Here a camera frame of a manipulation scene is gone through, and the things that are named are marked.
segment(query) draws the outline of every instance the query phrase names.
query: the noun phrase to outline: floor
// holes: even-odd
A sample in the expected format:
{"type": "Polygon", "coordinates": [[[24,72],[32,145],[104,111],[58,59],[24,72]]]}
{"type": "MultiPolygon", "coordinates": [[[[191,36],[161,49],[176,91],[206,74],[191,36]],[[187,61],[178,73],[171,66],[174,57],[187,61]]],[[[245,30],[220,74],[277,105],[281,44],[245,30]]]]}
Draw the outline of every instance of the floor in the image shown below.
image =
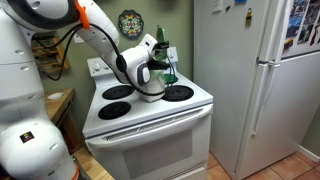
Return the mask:
{"type": "MultiPolygon", "coordinates": [[[[209,153],[207,180],[228,180],[231,177],[219,162],[209,153]]],[[[245,178],[246,180],[320,180],[320,164],[300,152],[296,152],[261,171],[245,178]]]]}

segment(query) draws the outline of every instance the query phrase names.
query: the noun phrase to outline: white electric stove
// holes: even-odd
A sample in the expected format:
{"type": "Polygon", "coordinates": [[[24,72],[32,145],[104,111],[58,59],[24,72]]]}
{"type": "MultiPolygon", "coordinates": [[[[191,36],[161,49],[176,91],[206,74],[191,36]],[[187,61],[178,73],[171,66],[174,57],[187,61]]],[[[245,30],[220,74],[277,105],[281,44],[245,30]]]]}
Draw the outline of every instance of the white electric stove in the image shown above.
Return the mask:
{"type": "Polygon", "coordinates": [[[150,103],[119,83],[100,58],[88,59],[88,65],[96,91],[82,132],[92,155],[114,178],[205,179],[210,94],[176,72],[169,96],[188,95],[150,103]],[[119,91],[128,95],[118,98],[119,91]]]}

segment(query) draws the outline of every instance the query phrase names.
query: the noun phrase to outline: stove burner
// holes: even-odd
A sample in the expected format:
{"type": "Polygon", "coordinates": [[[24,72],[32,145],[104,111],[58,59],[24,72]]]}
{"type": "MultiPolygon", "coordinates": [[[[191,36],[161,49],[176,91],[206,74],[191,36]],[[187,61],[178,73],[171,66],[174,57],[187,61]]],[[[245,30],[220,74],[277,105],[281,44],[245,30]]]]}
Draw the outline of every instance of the stove burner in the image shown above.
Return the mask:
{"type": "Polygon", "coordinates": [[[102,97],[108,100],[121,99],[131,95],[134,89],[129,85],[120,85],[106,90],[102,97]]]}
{"type": "Polygon", "coordinates": [[[114,102],[106,105],[99,111],[99,117],[104,120],[112,120],[127,114],[131,105],[127,102],[114,102]]]}
{"type": "Polygon", "coordinates": [[[193,96],[193,90],[187,86],[170,86],[166,89],[165,95],[162,97],[165,101],[177,102],[184,101],[193,96]]]}

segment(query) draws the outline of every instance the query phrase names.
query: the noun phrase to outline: refrigerator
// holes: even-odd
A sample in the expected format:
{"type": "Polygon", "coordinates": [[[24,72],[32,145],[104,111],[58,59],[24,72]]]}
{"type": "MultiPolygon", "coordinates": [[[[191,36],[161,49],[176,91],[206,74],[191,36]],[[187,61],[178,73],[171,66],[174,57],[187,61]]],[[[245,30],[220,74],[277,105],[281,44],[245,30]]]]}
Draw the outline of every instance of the refrigerator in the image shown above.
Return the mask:
{"type": "Polygon", "coordinates": [[[319,0],[194,0],[210,152],[243,179],[298,150],[320,104],[319,0]]]}

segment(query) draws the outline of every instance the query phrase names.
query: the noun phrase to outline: green wall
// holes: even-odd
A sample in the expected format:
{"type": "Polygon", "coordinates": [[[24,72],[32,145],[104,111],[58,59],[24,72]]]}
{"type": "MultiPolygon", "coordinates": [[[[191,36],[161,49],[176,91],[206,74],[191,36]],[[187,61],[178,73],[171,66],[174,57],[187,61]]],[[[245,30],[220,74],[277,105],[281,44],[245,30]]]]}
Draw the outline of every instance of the green wall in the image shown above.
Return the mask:
{"type": "Polygon", "coordinates": [[[320,108],[315,114],[301,145],[320,156],[320,108]]]}
{"type": "MultiPolygon", "coordinates": [[[[117,26],[118,16],[124,10],[133,9],[142,16],[144,31],[138,39],[129,40],[120,34],[119,50],[124,51],[136,46],[146,33],[156,37],[157,26],[165,28],[170,46],[176,46],[179,63],[178,70],[188,78],[192,78],[193,56],[193,1],[192,0],[95,0],[111,21],[117,26]]],[[[57,34],[62,35],[68,29],[62,29],[57,34]]],[[[95,85],[90,77],[86,59],[97,57],[97,54],[85,43],[71,44],[68,59],[71,69],[63,74],[60,81],[54,82],[42,77],[45,91],[55,91],[64,88],[75,88],[71,112],[75,123],[82,130],[90,103],[95,91],[95,85]]]]}

